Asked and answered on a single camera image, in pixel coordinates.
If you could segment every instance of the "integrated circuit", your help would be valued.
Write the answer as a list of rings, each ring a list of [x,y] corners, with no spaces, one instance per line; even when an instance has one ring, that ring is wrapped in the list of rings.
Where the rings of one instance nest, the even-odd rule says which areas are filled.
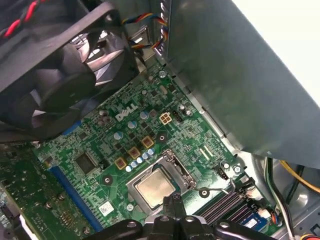
[[[89,174],[97,166],[86,152],[78,156],[74,161],[77,163],[77,165],[85,175]]]

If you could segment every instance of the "multicolored wire bundle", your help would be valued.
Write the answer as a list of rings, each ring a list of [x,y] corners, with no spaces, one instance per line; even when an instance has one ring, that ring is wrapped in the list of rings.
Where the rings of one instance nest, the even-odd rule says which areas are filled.
[[[319,240],[319,239],[320,239],[320,236],[315,236],[312,234],[306,234],[300,238],[300,240]]]
[[[161,43],[165,42],[167,39],[168,39],[168,34],[169,34],[169,28],[168,28],[168,25],[167,23],[159,16],[157,16],[156,14],[154,13],[144,13],[144,14],[141,14],[139,16],[136,16],[136,17],[131,17],[131,18],[126,18],[122,21],[122,24],[123,25],[126,25],[126,24],[132,24],[132,23],[138,23],[144,19],[153,19],[153,20],[156,20],[159,24],[162,25],[162,29],[163,29],[163,37],[160,38],[159,41],[157,41],[156,43],[154,44],[148,44],[148,45],[143,45],[143,44],[138,44],[138,43],[135,43],[134,41],[130,41],[131,44],[132,44],[132,48],[133,49],[148,49],[148,48],[156,48],[158,47]]]
[[[15,30],[20,28],[23,23],[28,22],[31,17],[34,15],[35,11],[39,7],[39,5],[46,0],[35,0],[33,1],[28,8],[21,14],[20,18],[15,20],[9,27],[6,27],[0,31],[0,38],[8,38],[10,37]]]

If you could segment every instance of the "screw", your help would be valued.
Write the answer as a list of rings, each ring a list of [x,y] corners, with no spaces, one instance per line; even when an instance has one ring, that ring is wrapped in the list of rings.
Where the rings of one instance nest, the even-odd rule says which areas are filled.
[[[239,165],[235,165],[233,167],[233,171],[236,173],[236,174],[239,174],[241,172],[241,167]]]
[[[195,219],[194,219],[193,216],[187,216],[187,217],[185,218],[185,220],[186,220],[188,223],[191,223],[191,222],[193,222]]]
[[[221,226],[222,228],[224,228],[224,229],[227,229],[227,228],[230,227],[229,223],[224,222],[224,221],[220,222],[220,226]]]
[[[133,206],[132,204],[128,204],[128,205],[126,206],[126,209],[127,209],[129,212],[131,212],[131,211],[134,209],[134,206]]]
[[[159,72],[159,77],[162,78],[162,79],[165,78],[166,75],[167,75],[166,72],[163,71],[163,70],[161,70],[161,71]]]
[[[130,221],[127,225],[128,228],[135,228],[137,224],[134,221]]]
[[[160,221],[162,222],[168,222],[169,221],[169,218],[167,216],[163,216],[160,218]]]

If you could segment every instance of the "chip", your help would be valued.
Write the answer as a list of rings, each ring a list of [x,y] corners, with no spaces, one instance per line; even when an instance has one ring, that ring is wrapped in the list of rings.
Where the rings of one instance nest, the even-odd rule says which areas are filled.
[[[148,125],[145,122],[143,122],[141,123],[141,126],[145,129]]]
[[[95,162],[88,156],[87,153],[81,154],[74,161],[78,164],[79,168],[85,175],[96,168]]]
[[[157,91],[156,91],[156,90],[153,90],[153,91],[151,92],[151,95],[152,95],[153,97],[155,97],[155,96],[157,96],[157,95],[158,95],[158,93],[157,93]]]
[[[144,139],[142,139],[142,144],[148,149],[152,147],[155,143],[152,141],[151,137],[146,136]]]
[[[81,140],[85,139],[88,135],[83,131],[82,133],[79,134],[79,138]]]
[[[139,157],[141,155],[141,153],[139,152],[139,150],[135,146],[128,151],[128,154],[130,154],[130,156],[133,159],[136,159],[137,157]]]
[[[122,157],[117,158],[117,160],[114,161],[114,164],[119,170],[122,170],[127,166],[126,160],[124,160]]]

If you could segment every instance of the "wire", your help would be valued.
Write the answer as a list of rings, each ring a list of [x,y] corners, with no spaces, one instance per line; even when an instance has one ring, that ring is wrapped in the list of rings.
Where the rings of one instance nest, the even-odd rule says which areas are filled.
[[[305,169],[304,166],[298,165],[295,173],[301,177],[302,174],[304,173],[304,169]],[[290,204],[290,202],[291,202],[292,198],[294,197],[294,194],[298,188],[298,185],[299,185],[299,180],[295,178],[294,182],[292,184],[292,187],[291,187],[288,195],[286,196],[286,199],[285,199],[286,204],[288,204],[288,205]]]
[[[168,28],[167,23],[161,17],[159,17],[156,14],[153,14],[151,12],[144,13],[139,16],[135,16],[135,17],[131,17],[131,18],[126,18],[122,21],[122,24],[126,25],[126,24],[138,23],[144,19],[156,20],[160,25],[162,25],[161,32],[163,34],[163,37],[161,37],[160,40],[158,40],[156,43],[148,44],[148,45],[135,43],[134,41],[132,41],[130,39],[131,47],[133,49],[149,49],[149,48],[154,49],[154,48],[158,47],[160,44],[164,43],[168,39],[169,28]]]
[[[311,190],[313,190],[313,191],[317,192],[318,194],[320,194],[320,188],[319,187],[312,185],[308,181],[304,180],[301,176],[296,174],[296,172],[285,161],[280,160],[280,163],[284,167],[284,169],[286,169],[292,176],[294,176],[296,179],[298,179],[298,181],[300,183],[304,184],[305,186],[307,186]]]
[[[10,37],[18,28],[20,28],[24,23],[28,22],[34,15],[35,11],[39,7],[40,3],[46,0],[35,0],[28,8],[26,8],[19,19],[15,20],[9,27],[6,27],[0,31],[0,38]]]
[[[320,239],[319,236],[315,236],[312,234],[306,234],[306,235],[303,235],[302,237],[300,237],[300,240],[319,240],[319,239]]]
[[[294,227],[293,227],[293,222],[292,222],[292,218],[291,218],[291,214],[289,212],[289,208],[288,205],[286,204],[283,196],[281,195],[281,193],[279,192],[275,182],[274,182],[274,177],[273,177],[273,159],[272,158],[267,158],[265,161],[265,169],[264,169],[264,176],[265,176],[265,180],[266,183],[278,205],[278,207],[280,208],[280,211],[282,213],[287,231],[288,231],[288,235],[289,238],[291,240],[295,239],[295,234],[294,234]]]

